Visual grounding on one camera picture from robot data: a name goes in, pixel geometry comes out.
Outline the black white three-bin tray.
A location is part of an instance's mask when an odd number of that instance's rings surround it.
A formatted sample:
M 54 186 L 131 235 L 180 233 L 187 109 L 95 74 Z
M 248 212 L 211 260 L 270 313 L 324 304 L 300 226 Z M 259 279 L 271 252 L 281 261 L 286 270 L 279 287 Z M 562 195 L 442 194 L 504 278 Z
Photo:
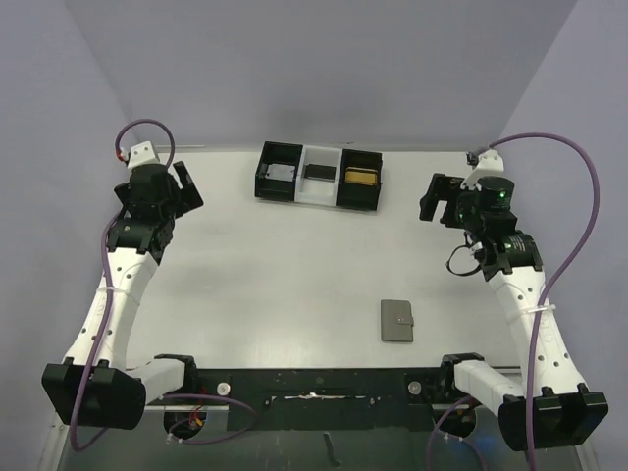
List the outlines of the black white three-bin tray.
M 382 188 L 380 152 L 264 143 L 254 178 L 259 199 L 375 212 Z

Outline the grey leather card holder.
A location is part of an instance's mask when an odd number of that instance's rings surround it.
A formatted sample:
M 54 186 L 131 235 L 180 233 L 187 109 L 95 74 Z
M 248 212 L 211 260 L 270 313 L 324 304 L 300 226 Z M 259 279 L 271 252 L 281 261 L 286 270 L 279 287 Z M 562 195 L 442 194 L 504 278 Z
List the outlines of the grey leather card holder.
M 408 300 L 382 299 L 380 319 L 383 342 L 413 343 L 414 319 Z

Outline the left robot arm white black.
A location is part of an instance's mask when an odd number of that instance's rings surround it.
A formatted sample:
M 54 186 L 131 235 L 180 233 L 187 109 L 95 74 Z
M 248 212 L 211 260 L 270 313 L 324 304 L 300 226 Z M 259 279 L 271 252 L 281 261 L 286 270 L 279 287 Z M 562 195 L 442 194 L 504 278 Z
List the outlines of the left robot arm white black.
M 196 386 L 192 357 L 159 354 L 128 367 L 132 326 L 143 294 L 173 239 L 175 221 L 203 200 L 183 162 L 131 170 L 115 188 L 122 210 L 105 234 L 105 267 L 96 294 L 61 363 L 49 363 L 42 386 L 67 425 L 131 430 L 150 402 Z

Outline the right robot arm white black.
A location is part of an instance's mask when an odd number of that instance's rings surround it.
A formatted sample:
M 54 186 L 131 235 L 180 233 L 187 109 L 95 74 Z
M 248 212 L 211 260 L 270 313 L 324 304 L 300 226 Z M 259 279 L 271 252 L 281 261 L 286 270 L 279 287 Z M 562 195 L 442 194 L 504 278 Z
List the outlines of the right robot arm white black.
M 479 270 L 503 310 L 521 361 L 520 383 L 503 376 L 476 353 L 450 354 L 443 388 L 471 395 L 496 416 L 514 451 L 581 445 L 608 412 L 602 392 L 589 389 L 562 339 L 553 311 L 542 297 L 543 261 L 534 239 L 517 228 L 511 211 L 512 181 L 484 176 L 434 174 L 420 199 L 419 218 L 461 229 Z

